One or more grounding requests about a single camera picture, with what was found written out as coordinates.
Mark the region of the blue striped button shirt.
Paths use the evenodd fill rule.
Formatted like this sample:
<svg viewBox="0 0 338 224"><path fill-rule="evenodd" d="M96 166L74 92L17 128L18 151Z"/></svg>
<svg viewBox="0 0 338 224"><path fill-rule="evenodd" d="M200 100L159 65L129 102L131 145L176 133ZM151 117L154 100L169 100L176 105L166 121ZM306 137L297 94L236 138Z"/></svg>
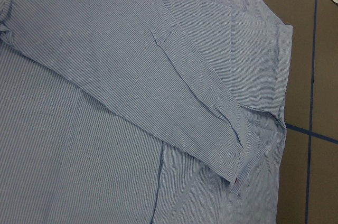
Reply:
<svg viewBox="0 0 338 224"><path fill-rule="evenodd" d="M275 223L292 36L263 0L1 0L1 223Z"/></svg>

